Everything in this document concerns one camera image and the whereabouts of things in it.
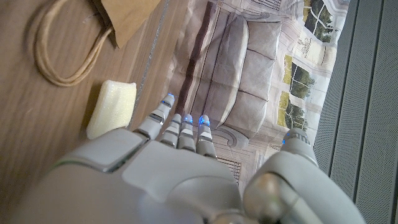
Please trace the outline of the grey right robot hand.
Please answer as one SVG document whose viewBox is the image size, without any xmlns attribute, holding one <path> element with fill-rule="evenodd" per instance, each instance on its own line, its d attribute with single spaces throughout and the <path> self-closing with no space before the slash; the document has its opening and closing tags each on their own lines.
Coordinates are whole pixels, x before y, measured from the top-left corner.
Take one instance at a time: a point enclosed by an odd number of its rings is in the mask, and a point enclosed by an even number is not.
<svg viewBox="0 0 398 224">
<path fill-rule="evenodd" d="M 168 94 L 134 131 L 112 130 L 62 157 L 10 223 L 363 223 L 293 128 L 243 191 L 215 154 L 210 121 L 176 114 Z"/>
</svg>

